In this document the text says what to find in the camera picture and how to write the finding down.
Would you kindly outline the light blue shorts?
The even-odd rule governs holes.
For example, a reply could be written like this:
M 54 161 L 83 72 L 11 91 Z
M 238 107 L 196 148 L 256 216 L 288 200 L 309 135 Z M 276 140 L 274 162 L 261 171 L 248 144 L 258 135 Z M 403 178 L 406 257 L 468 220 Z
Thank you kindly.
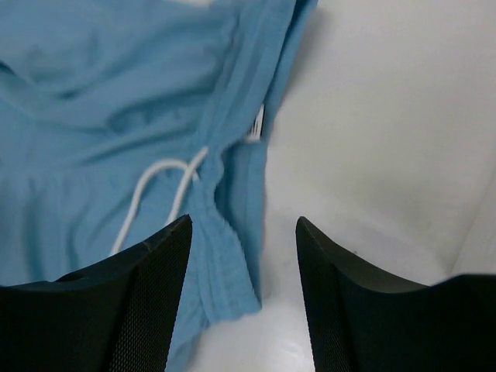
M 192 221 L 166 371 L 261 308 L 264 168 L 314 1 L 3 1 L 1 286 Z

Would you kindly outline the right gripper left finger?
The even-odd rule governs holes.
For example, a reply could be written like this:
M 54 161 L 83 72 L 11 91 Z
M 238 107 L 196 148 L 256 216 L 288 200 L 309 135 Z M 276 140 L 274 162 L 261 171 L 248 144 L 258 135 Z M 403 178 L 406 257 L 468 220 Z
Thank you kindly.
M 3 371 L 162 371 L 191 248 L 183 215 L 55 281 L 1 289 Z

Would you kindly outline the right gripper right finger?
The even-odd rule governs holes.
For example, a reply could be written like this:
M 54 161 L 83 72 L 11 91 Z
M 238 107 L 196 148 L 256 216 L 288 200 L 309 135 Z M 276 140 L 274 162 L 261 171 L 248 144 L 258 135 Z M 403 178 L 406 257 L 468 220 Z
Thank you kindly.
M 425 286 L 332 241 L 306 218 L 296 243 L 317 371 L 493 371 L 495 277 Z

